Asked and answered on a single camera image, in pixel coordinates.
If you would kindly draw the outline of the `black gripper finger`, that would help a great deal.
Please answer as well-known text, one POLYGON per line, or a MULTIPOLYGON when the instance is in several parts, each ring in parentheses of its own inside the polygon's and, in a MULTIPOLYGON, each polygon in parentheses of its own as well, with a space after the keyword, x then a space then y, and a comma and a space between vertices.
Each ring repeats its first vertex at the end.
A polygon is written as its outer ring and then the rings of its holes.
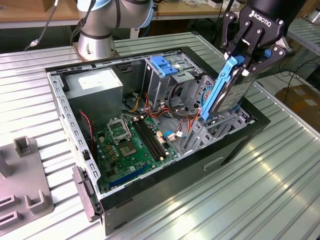
POLYGON ((225 49, 224 59, 228 60, 236 50, 239 42, 246 36, 251 27, 251 21, 245 20, 239 25, 235 35, 231 33, 231 25, 238 20, 236 13, 227 11, 223 17, 221 47, 225 49))
POLYGON ((287 42, 284 37, 270 41, 264 28, 253 31, 246 55, 241 64, 241 75, 248 76, 261 72, 287 55, 287 42))

